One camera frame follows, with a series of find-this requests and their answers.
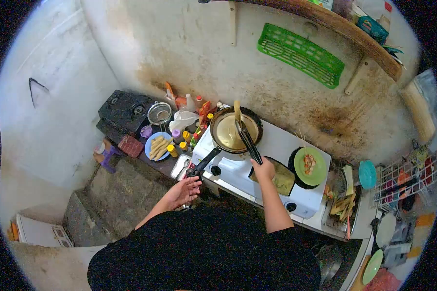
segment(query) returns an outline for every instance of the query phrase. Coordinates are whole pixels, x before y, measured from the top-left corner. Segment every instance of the tongs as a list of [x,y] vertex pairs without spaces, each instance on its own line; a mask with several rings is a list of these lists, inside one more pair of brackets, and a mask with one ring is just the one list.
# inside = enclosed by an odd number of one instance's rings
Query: tongs
[[253,158],[253,160],[255,160],[259,165],[262,165],[261,154],[257,151],[256,145],[252,141],[251,135],[249,134],[245,123],[242,120],[235,119],[235,126],[239,137],[241,137],[241,140],[248,149],[251,158]]

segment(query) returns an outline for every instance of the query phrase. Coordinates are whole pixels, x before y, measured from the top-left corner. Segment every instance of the yellow bottle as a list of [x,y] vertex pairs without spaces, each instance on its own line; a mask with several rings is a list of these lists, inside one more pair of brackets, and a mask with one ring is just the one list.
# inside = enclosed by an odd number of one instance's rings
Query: yellow bottle
[[185,142],[180,142],[180,149],[186,153],[188,151],[188,144]]
[[174,158],[178,157],[178,153],[177,153],[176,148],[173,144],[169,144],[167,147],[167,150],[171,154],[172,157],[174,157]]
[[185,139],[186,143],[190,143],[191,142],[191,134],[187,131],[183,131],[183,138]]

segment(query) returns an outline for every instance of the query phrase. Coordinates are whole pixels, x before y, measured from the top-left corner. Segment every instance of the spoon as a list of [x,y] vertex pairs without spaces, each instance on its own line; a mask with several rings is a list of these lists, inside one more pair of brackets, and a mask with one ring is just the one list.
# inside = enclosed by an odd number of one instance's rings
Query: spoon
[[183,172],[184,169],[186,169],[187,166],[189,166],[190,160],[186,159],[185,163],[183,164],[183,168],[178,172],[178,175],[176,176],[175,180],[177,181],[178,178],[180,178],[181,172]]

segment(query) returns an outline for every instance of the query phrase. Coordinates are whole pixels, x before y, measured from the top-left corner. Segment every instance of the purple stool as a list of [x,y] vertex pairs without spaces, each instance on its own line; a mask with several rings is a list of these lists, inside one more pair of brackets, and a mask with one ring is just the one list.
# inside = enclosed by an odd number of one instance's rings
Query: purple stool
[[117,149],[116,147],[114,147],[113,145],[110,145],[110,150],[107,150],[107,148],[105,148],[105,150],[103,151],[103,156],[104,156],[104,160],[100,162],[100,165],[103,166],[105,169],[107,169],[107,171],[111,174],[113,174],[115,172],[115,168],[111,167],[109,165],[109,161],[110,158],[116,154],[116,155],[120,155],[123,156],[123,153]]

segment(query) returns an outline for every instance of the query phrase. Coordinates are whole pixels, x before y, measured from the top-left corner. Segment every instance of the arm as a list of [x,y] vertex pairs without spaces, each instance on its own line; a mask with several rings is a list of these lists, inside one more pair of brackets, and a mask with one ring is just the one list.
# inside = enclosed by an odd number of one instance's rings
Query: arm
[[263,163],[260,166],[255,160],[251,160],[251,162],[261,187],[267,233],[294,227],[293,221],[286,212],[272,182],[275,175],[274,165],[264,157],[262,157]]
[[157,214],[175,210],[180,205],[198,198],[198,194],[200,193],[199,185],[202,184],[201,181],[197,182],[198,179],[199,177],[185,178],[176,183],[134,229],[137,230]]

